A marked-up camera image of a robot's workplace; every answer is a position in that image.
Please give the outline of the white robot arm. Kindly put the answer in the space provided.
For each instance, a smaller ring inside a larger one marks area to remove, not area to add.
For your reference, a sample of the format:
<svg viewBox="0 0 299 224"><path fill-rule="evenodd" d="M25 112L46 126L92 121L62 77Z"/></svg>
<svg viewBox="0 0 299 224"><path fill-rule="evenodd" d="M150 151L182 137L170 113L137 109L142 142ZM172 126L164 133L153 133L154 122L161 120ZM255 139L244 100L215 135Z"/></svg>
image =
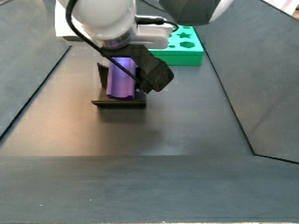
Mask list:
<svg viewBox="0 0 299 224"><path fill-rule="evenodd" d="M56 0L62 9L74 3L70 17L84 36L98 46L117 49L128 44L164 49L172 27L166 19L136 14L136 0ZM178 25L207 25L227 10L233 0L157 0Z"/></svg>

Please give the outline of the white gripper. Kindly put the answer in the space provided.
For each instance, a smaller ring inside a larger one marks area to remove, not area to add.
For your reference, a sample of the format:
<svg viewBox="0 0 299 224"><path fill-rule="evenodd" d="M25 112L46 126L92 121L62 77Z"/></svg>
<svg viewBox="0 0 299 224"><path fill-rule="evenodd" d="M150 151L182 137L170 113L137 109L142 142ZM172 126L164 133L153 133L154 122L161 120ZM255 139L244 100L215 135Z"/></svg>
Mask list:
<svg viewBox="0 0 299 224"><path fill-rule="evenodd" d="M169 34L173 27L169 24L140 24L136 28L133 43L148 49L164 49L168 46Z"/></svg>

